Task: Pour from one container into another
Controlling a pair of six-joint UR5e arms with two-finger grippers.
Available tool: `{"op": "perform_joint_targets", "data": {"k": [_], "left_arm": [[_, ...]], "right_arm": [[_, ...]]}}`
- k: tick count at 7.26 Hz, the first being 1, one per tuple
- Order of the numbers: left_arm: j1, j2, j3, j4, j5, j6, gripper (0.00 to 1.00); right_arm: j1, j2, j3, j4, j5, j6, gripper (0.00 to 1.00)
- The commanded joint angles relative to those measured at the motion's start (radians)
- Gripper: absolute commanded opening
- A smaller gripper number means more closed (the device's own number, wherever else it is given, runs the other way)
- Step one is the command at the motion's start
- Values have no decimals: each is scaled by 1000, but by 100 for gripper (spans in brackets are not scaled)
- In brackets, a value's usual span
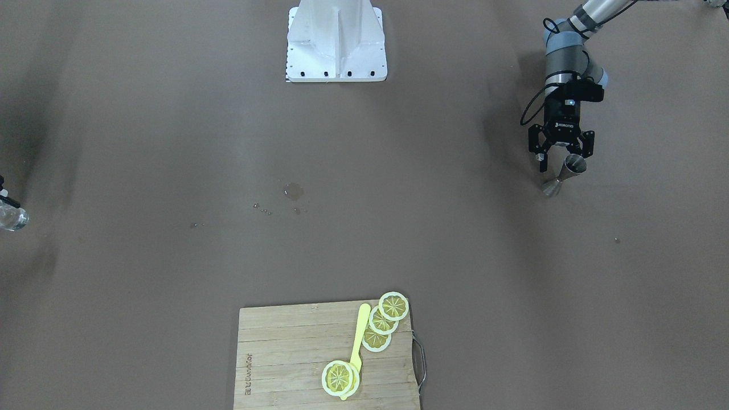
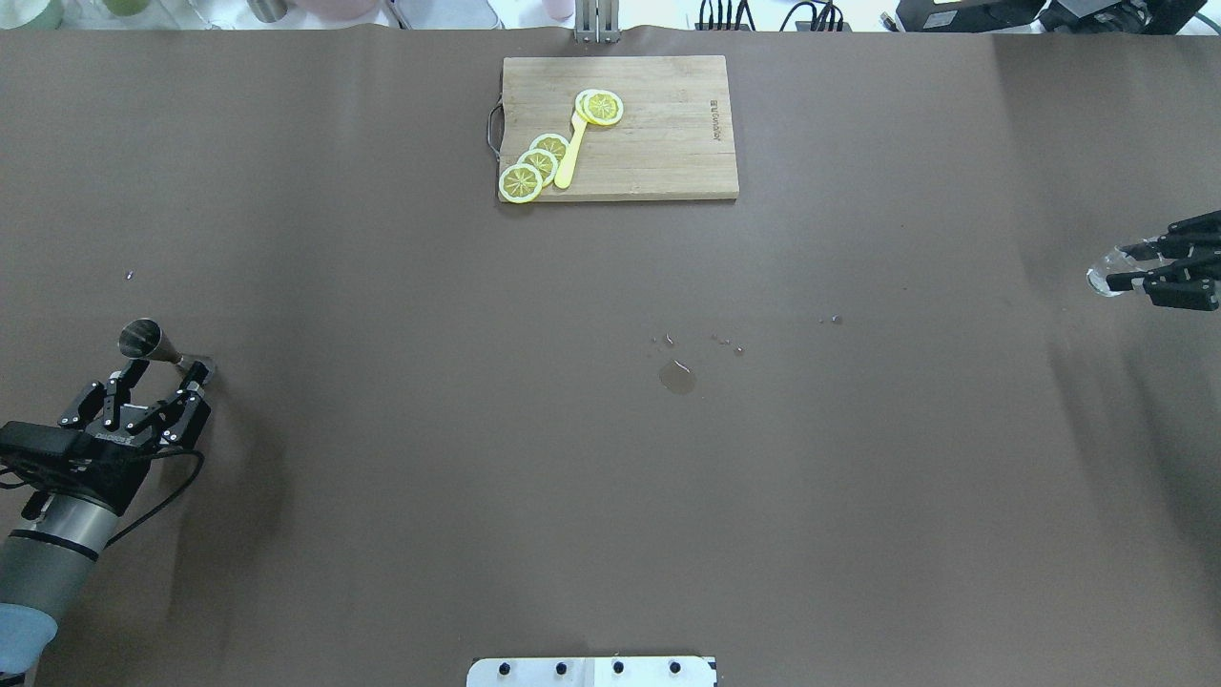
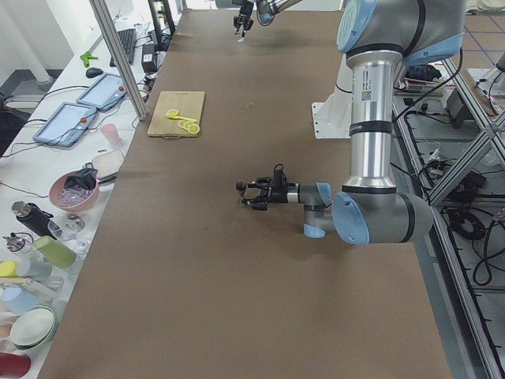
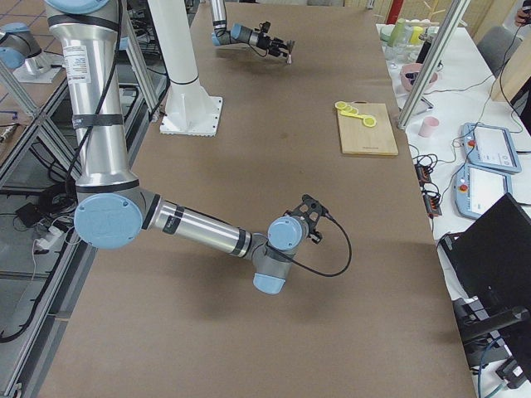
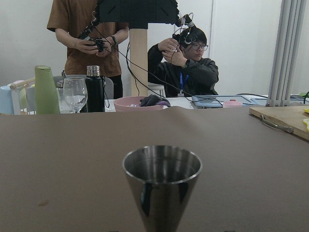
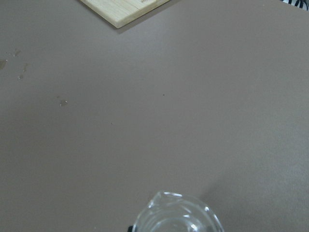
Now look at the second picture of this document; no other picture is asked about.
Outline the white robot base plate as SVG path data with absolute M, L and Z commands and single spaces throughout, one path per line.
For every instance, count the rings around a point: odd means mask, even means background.
M 718 686 L 713 656 L 488 656 L 466 686 Z

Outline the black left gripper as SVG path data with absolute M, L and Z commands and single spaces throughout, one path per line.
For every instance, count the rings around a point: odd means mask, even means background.
M 105 382 L 95 379 L 61 414 L 53 430 L 72 441 L 72 448 L 53 473 L 53 494 L 74 497 L 122 516 L 147 478 L 154 453 L 162 447 L 197 447 L 211 412 L 201 383 L 186 382 L 151 408 L 136 409 L 125 425 L 121 421 L 122 409 L 148 366 L 126 364 Z M 125 427 L 125 433 L 82 431 L 95 419 L 101 419 L 104 430 Z

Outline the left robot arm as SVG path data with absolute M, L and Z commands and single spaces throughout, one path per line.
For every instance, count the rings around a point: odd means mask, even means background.
M 18 686 L 53 642 L 105 549 L 134 530 L 122 525 L 151 464 L 190 456 L 187 482 L 201 473 L 197 449 L 211 409 L 204 386 L 217 367 L 204 358 L 179 364 L 168 397 L 132 400 L 145 360 L 94 379 L 51 426 L 2 426 L 2 488 L 31 488 L 2 538 L 2 683 Z

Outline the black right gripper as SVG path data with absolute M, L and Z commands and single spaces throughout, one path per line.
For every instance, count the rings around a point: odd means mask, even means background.
M 1220 308 L 1220 210 L 1179 220 L 1158 238 L 1122 246 L 1133 260 L 1175 260 L 1133 275 L 1133 290 L 1143 290 L 1155 308 L 1217 310 Z M 1212 256 L 1193 257 L 1194 254 Z

